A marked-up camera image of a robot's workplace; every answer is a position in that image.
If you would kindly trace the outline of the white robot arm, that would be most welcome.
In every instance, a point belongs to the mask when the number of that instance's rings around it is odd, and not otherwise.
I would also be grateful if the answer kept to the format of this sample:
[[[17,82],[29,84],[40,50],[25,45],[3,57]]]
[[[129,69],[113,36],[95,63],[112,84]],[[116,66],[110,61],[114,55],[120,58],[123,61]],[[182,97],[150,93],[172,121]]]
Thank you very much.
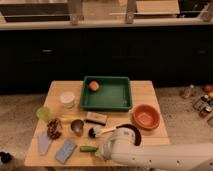
[[[136,133],[128,128],[117,129],[98,147],[104,160],[174,171],[213,171],[213,143],[145,145],[134,144]]]

